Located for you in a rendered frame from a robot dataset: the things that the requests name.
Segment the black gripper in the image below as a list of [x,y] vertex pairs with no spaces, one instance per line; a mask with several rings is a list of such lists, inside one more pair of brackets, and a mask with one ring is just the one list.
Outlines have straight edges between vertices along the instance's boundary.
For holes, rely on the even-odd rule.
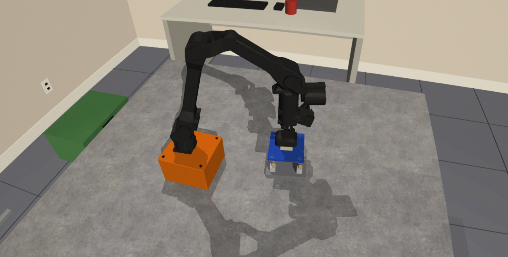
[[[278,123],[281,129],[275,135],[275,145],[279,147],[294,148],[297,146],[297,132],[293,128],[292,121],[295,115],[298,115],[298,107],[294,109],[284,109],[278,105]],[[289,129],[290,127],[290,129]]]

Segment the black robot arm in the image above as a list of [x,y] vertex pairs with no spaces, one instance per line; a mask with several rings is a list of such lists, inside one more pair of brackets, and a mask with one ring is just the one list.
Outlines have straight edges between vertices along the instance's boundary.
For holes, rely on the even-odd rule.
[[187,77],[183,108],[175,119],[170,138],[174,142],[173,152],[192,154],[197,145],[194,131],[197,131],[201,108],[196,101],[201,79],[202,67],[206,58],[214,57],[224,51],[232,51],[250,63],[267,71],[277,82],[272,93],[278,94],[278,104],[284,109],[298,107],[292,125],[297,123],[311,127],[315,117],[310,105],[325,105],[325,83],[306,83],[300,73],[299,65],[293,60],[277,57],[260,46],[252,43],[234,30],[196,31],[185,47]]

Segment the blue plate with beige square handle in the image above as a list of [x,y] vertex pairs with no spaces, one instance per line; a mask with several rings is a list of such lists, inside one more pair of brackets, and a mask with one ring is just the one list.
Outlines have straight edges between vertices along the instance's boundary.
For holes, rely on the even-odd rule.
[[268,160],[304,163],[304,134],[297,134],[297,146],[294,148],[275,145],[275,135],[276,132],[272,131],[269,141]]

